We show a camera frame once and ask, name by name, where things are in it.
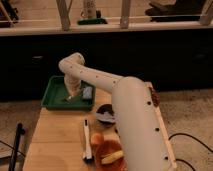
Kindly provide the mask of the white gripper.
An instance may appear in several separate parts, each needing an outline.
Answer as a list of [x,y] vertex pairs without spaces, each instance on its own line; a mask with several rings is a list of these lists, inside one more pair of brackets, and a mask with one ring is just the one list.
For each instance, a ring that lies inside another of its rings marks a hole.
[[77,94],[80,92],[81,80],[75,77],[66,75],[64,77],[64,83],[68,93],[70,94],[67,98],[72,98],[73,100],[75,97],[77,97]]

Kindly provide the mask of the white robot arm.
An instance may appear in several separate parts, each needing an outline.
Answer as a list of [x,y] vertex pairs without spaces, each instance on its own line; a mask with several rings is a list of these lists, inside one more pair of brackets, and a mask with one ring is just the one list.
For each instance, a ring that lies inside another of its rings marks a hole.
[[174,171],[160,129],[151,92],[140,79],[119,76],[84,66],[74,53],[59,62],[69,86],[83,80],[111,94],[112,109],[128,171]]

